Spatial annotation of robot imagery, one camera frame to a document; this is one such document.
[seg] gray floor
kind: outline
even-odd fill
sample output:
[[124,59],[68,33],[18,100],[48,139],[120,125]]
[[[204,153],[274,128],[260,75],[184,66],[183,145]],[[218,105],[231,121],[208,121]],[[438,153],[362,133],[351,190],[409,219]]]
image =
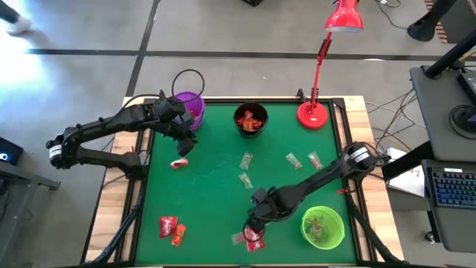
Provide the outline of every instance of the gray floor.
[[[74,265],[83,250],[104,168],[54,170],[44,143],[67,126],[117,111],[136,56],[22,52],[26,48],[138,50],[153,0],[7,2],[31,18],[36,31],[23,38],[0,33],[0,136],[25,148],[22,167],[62,182],[58,192],[41,190],[36,195],[33,218],[25,222],[12,265]],[[315,53],[333,8],[332,1],[313,0],[265,0],[257,8],[239,0],[162,0],[147,49]],[[438,38],[412,40],[390,26],[373,0],[362,0],[358,9],[364,31],[334,35],[330,53],[440,56],[452,47]],[[408,26],[426,8],[423,0],[402,0],[401,7],[386,11],[396,24]],[[366,101],[381,104],[410,90],[408,69],[422,64],[431,62],[326,60],[321,94],[363,95]],[[311,88],[315,61],[145,57],[135,94],[170,92],[173,77],[183,68],[203,73],[206,95],[293,95],[299,88]],[[184,76],[177,89],[197,85],[196,77]],[[397,109],[398,103],[388,107]],[[422,123],[417,102],[407,114]],[[370,114],[370,120],[374,127],[384,128],[392,116],[379,110]],[[402,119],[396,130],[408,124]],[[416,126],[398,136],[409,147],[427,140],[425,130]],[[98,149],[106,142],[107,138],[88,146]],[[389,145],[398,147],[390,141]],[[405,258],[411,263],[476,263],[476,255],[447,252],[422,240],[428,221],[421,213],[398,211],[395,218]]]

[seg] green bowl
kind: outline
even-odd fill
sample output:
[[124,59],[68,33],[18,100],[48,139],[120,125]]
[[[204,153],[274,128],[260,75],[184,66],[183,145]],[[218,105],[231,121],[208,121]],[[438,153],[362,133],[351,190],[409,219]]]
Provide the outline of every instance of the green bowl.
[[334,249],[344,239],[344,223],[333,209],[315,206],[303,216],[300,231],[318,249]]

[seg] person's foot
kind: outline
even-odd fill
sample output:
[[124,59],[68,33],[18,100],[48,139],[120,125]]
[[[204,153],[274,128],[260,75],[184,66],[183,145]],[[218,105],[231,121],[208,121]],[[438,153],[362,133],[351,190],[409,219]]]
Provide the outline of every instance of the person's foot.
[[10,35],[17,35],[24,33],[25,31],[30,30],[31,22],[30,20],[19,16],[18,21],[15,23],[10,23],[7,28],[7,33]]

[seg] green mat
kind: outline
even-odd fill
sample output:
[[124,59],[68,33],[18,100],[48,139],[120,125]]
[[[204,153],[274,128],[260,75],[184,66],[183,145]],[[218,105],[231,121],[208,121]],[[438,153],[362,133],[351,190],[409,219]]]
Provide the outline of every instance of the green mat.
[[[338,156],[331,121],[319,131],[308,131],[296,120],[296,103],[266,104],[269,123],[256,139],[244,139],[232,115],[237,105],[207,105],[199,143],[187,155],[189,165],[173,170],[178,158],[176,141],[155,137],[136,264],[354,264],[352,233],[344,196],[335,180],[309,195],[295,215],[266,226],[266,247],[248,252],[246,244],[233,245],[231,235],[241,232],[252,194],[258,188],[295,184],[314,174],[307,155],[317,152],[324,166]],[[254,155],[246,173],[254,188],[245,189],[239,168],[245,152]],[[295,170],[286,160],[294,153],[303,164]],[[319,250],[303,239],[300,222],[316,205],[328,206],[342,217],[345,238],[333,250]],[[187,227],[179,247],[171,237],[158,238],[158,219],[177,216]]]

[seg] black keyboard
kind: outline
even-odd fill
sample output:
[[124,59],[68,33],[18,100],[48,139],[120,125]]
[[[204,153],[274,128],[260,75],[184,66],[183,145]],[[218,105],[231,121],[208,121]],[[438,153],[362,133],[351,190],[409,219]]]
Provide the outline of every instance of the black keyboard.
[[433,168],[428,182],[437,206],[476,209],[476,172],[459,168]]

